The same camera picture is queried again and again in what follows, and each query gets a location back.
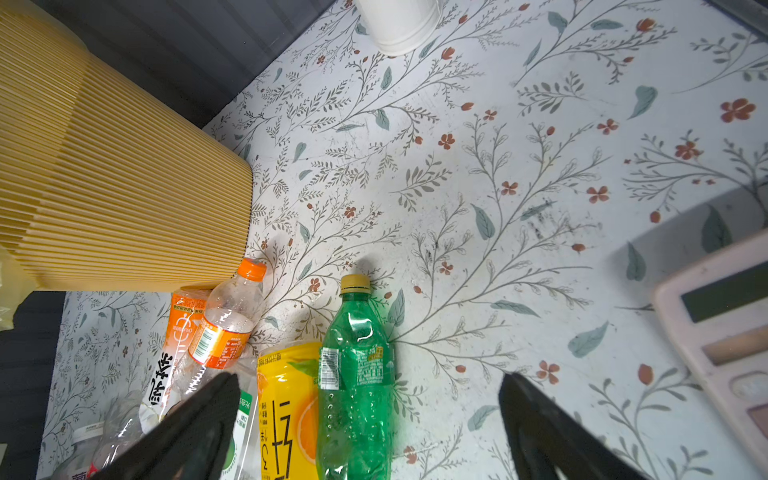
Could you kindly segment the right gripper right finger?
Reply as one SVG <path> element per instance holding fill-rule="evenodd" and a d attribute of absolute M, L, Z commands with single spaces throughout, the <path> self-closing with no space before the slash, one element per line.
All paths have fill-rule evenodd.
<path fill-rule="evenodd" d="M 498 395 L 505 433 L 520 479 L 640 479 L 531 381 L 504 376 Z"/>

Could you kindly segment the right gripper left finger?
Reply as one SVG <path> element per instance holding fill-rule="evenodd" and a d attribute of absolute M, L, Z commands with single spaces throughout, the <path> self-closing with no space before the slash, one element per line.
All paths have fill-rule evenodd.
<path fill-rule="evenodd" d="M 238 376 L 220 373 L 96 479 L 218 479 L 239 406 Z"/>

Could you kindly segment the clear bottle red label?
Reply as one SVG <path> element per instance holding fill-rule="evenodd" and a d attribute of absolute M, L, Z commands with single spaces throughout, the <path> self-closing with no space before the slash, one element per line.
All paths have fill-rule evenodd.
<path fill-rule="evenodd" d="M 51 479 L 90 479 L 127 452 L 143 435 L 135 415 L 89 424 L 73 432 L 73 453 Z"/>

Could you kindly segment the yellow label orange juice bottle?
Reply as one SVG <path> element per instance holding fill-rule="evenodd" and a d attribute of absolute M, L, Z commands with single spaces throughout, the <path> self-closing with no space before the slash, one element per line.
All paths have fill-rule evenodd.
<path fill-rule="evenodd" d="M 293 342 L 258 359 L 260 473 L 316 479 L 319 342 Z"/>

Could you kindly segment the green plastic bottle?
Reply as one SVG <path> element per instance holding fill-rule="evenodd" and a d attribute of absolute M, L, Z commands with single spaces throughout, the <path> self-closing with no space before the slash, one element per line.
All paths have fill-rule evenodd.
<path fill-rule="evenodd" d="M 341 305 L 320 349 L 320 479 L 391 477 L 395 356 L 371 295 L 367 276 L 341 279 Z"/>

